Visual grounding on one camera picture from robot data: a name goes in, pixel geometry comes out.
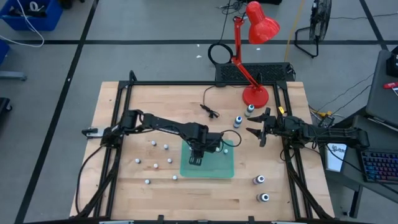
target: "black ring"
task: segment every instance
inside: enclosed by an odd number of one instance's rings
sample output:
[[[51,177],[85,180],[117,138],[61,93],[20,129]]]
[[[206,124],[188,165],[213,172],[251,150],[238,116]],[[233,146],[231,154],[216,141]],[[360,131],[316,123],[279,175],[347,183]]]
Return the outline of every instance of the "black ring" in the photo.
[[[220,63],[217,63],[213,60],[213,57],[211,56],[211,50],[213,50],[214,46],[222,46],[224,47],[228,52],[229,52],[229,61],[226,63],[231,63],[232,62],[232,57],[233,57],[233,52],[231,47],[228,47],[226,44],[222,44],[222,43],[215,43],[215,44],[211,44],[209,49],[207,50],[207,56],[209,57],[210,61],[213,63],[213,65],[218,65]]]

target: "white paper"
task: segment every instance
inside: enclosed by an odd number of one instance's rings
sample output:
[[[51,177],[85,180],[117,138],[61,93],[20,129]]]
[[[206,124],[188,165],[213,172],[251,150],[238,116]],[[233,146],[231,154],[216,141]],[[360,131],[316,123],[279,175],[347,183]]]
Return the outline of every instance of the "white paper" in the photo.
[[[330,150],[338,156],[340,159],[344,159],[344,155],[346,153],[347,146],[344,144],[335,144],[329,143],[328,144]],[[330,171],[340,172],[341,165],[343,161],[337,159],[326,147],[326,169]]]

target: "wooden tabletop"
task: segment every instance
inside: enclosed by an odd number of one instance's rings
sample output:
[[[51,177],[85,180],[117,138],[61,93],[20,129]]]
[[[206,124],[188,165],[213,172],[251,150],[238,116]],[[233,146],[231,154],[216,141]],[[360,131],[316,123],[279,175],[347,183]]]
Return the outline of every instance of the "wooden tabletop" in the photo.
[[[111,124],[117,82],[104,82],[98,97],[93,118],[94,127]],[[233,121],[243,116],[246,105],[241,100],[244,88],[212,88],[206,93],[206,105],[220,113],[218,119],[210,119],[200,108],[203,91],[208,86],[133,86],[130,110],[140,109],[145,113],[180,123],[197,122],[209,126],[211,132],[233,129]],[[294,116],[311,123],[308,102],[303,83],[288,83],[290,104]],[[267,88],[271,114],[276,114],[272,88]],[[263,113],[265,108],[254,110],[252,116]],[[112,219],[156,220],[164,215],[165,220],[247,220],[254,216],[261,220],[294,220],[286,166],[279,158],[282,150],[280,137],[268,136],[265,147],[259,147],[259,140],[245,130],[246,127],[261,128],[262,124],[244,120],[237,131],[242,135],[242,144],[234,149],[234,171],[232,179],[197,179],[180,175],[180,137],[154,131],[147,134],[126,136],[119,166],[118,181],[113,202]],[[226,133],[224,139],[237,143],[234,133]],[[154,147],[150,143],[157,141]],[[85,158],[100,144],[99,139],[87,143]],[[79,194],[80,209],[87,204],[98,188],[104,159],[103,149],[86,165]],[[302,149],[302,161],[309,191],[325,211],[333,216],[325,173],[320,156],[316,152]],[[141,164],[135,163],[139,158]],[[254,185],[252,179],[263,175],[266,182]],[[256,200],[256,195],[267,193],[266,203]],[[301,216],[305,216],[301,191],[297,188]],[[104,194],[101,213],[108,199]],[[75,215],[72,206],[71,215]]]

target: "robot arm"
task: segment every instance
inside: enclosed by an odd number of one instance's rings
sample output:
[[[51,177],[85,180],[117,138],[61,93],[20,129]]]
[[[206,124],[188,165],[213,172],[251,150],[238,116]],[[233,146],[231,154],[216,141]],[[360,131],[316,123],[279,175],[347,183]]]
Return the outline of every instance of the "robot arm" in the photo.
[[[303,148],[308,142],[317,143],[342,143],[349,147],[369,147],[369,139],[366,131],[357,128],[319,128],[318,126],[307,124],[302,119],[295,116],[270,116],[271,109],[255,118],[248,120],[262,123],[262,130],[246,128],[260,139],[260,146],[266,144],[267,134],[286,137],[289,144],[294,148]]]
[[[222,141],[223,133],[209,133],[206,125],[198,123],[178,123],[159,118],[141,110],[126,111],[120,122],[106,128],[101,140],[101,145],[106,147],[118,147],[121,144],[121,136],[129,134],[140,134],[149,131],[163,131],[180,136],[192,148],[189,163],[200,166],[205,152],[213,153]]]

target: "red desk lamp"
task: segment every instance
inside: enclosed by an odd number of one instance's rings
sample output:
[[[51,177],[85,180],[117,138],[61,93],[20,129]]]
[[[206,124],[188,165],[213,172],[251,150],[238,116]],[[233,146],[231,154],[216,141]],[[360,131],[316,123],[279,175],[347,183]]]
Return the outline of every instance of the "red desk lamp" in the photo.
[[[250,44],[262,44],[272,39],[279,32],[279,24],[264,15],[260,3],[256,1],[250,2],[246,6],[246,14],[251,23],[249,29]],[[242,65],[241,26],[243,24],[243,17],[234,17],[236,55],[231,60],[251,84],[243,90],[244,103],[254,105],[255,108],[262,108],[268,102],[268,92],[261,84],[258,84],[253,79]]]

